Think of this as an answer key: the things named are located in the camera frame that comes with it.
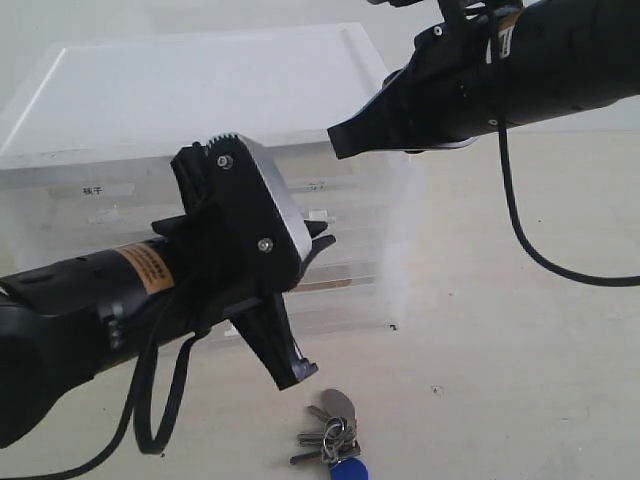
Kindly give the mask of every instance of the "robotic arm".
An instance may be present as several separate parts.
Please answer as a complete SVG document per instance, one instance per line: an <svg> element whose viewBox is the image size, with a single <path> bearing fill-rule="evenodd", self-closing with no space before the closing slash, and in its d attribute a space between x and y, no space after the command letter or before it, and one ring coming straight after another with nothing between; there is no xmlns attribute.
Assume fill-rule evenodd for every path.
<svg viewBox="0 0 640 480"><path fill-rule="evenodd" d="M639 94L640 2L438 3L444 23L416 37L407 66L353 118L330 128L331 142L337 157L346 158L371 150L460 148L498 132L514 220L507 129ZM302 220L266 150L246 138L186 147L172 167L185 215L155 222L158 238L0 279L0 448L27 434L67 391L138 359L105 451L77 469L37 478L62 480L95 468L117 447L132 415L140 450L160 453L178 414L189 350L224 319L280 389L317 370L293 339L282 293L335 241L320 236L327 225ZM522 233L517 227L515 213L516 234ZM573 279L640 284L636 277ZM158 346L188 334L154 438L149 411Z"/></svg>

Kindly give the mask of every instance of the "table surface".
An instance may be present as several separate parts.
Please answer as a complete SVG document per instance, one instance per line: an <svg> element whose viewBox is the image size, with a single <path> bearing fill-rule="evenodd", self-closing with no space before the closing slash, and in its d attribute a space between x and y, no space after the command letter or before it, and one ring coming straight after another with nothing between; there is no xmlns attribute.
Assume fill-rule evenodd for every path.
<svg viewBox="0 0 640 480"><path fill-rule="evenodd" d="M173 22L179 10L168 0L60 2L58 10L44 10L45 3L0 7L12 13L0 15L3 27L6 18L25 25L0 28L2 39L16 35L0 41L4 64L13 67L3 69L0 98L48 41L126 35L141 22L167 33L204 29L206 14L221 11L221 2L189 1ZM148 15L136 16L130 3ZM306 23L314 12L318 21L348 21L364 11L259 5L262 13L267 6L280 12L263 19L276 23L287 8L291 22ZM132 14L119 16L120 7ZM407 31L391 44L383 41L384 17L366 11L365 27L391 67L408 54L402 41L424 25L416 12L431 8L398 13ZM93 25L81 21L88 18ZM257 26L246 16L228 18L230 28ZM638 147L634 133L514 135L525 227L544 253L594 274L640 271ZM511 233L496 155L495 139L487 138L416 160L427 165L427 186L406 328L301 339L320 372L285 392L247 348L196 348L165 457L140 456L129 435L86 478L327 478L317 465L294 469L287 460L297 452L296 432L311 422L304 406L328 387L356 404L362 459L373 478L635 478L640 299L633 289L574 285L536 267ZM160 401L171 361L163 359L158 375ZM95 454L115 428L130 374L131 365L121 366L65 397L33 434L0 451L0 474L54 471Z"/></svg>

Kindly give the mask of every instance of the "transparent plastic box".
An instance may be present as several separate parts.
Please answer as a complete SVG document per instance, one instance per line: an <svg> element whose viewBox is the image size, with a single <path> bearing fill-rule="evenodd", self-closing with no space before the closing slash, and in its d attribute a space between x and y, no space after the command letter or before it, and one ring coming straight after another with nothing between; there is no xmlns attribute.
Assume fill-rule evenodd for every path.
<svg viewBox="0 0 640 480"><path fill-rule="evenodd" d="M283 55L293 39L295 49ZM267 78L247 76L247 65L254 64L246 56L264 62L269 52L273 70ZM314 52L316 61L310 62L304 54ZM226 65L223 80L237 78L236 88L211 77L202 58L207 54ZM185 55L198 58L194 71L154 81L151 92L131 95L127 85L143 85L149 71L160 68L158 59L163 70L173 71ZM175 63L173 70L167 62ZM80 75L89 68L85 65L93 75L90 85L88 73ZM315 71L301 73L302 67ZM0 122L5 273L150 238L152 221L182 213L169 161L183 145L233 130L271 149L302 215L327 221L338 240L286 295L294 331L400 326L423 175L403 153L338 161L325 131L364 104L385 72L354 24L54 48ZM198 83L205 74L209 88ZM84 80L73 84L77 77ZM216 85L224 88L218 91ZM242 89L251 92L247 105ZM237 111L229 106L233 92L240 92ZM215 110L221 97L224 115ZM149 124L132 123L131 116L147 118L140 111L150 104ZM162 111L166 116L158 118ZM269 112L272 122L256 122ZM182 121L185 115L189 118ZM95 129L86 127L87 118ZM121 123L129 124L130 138L123 138ZM228 324L214 332L220 342L234 336Z"/></svg>

